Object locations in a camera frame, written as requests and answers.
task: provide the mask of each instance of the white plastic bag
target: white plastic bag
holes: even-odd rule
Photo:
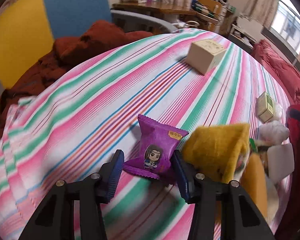
[[[289,138],[290,131],[279,121],[268,122],[259,126],[259,133],[263,140],[279,145]]]
[[[283,108],[278,102],[273,102],[274,117],[270,121],[280,121],[283,113]]]

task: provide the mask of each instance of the red blanket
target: red blanket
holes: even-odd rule
[[[282,59],[266,40],[255,44],[251,53],[286,92],[291,104],[300,105],[300,73]]]

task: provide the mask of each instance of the bed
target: bed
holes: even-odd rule
[[[191,42],[202,39],[227,48],[205,76],[184,62]],[[250,137],[257,138],[255,109],[263,91],[287,110],[284,90],[262,65],[218,34],[197,29],[148,37],[77,65],[39,96],[9,109],[0,140],[1,238],[19,237],[58,179],[85,178],[116,149],[126,160],[135,156],[139,113],[190,133],[199,125],[248,122]],[[280,207],[272,232],[287,206],[290,182],[291,175],[277,186]],[[108,239],[187,239],[193,210],[175,186],[125,172],[111,203],[102,206]],[[219,236],[216,224],[214,239]]]

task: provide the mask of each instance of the yellow wall panel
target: yellow wall panel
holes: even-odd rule
[[[0,80],[12,87],[51,51],[53,36],[43,0],[18,0],[0,15]]]

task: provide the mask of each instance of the purple snack package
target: purple snack package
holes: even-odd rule
[[[160,179],[171,166],[170,157],[187,131],[138,115],[141,129],[139,155],[126,161],[123,170],[143,177]]]

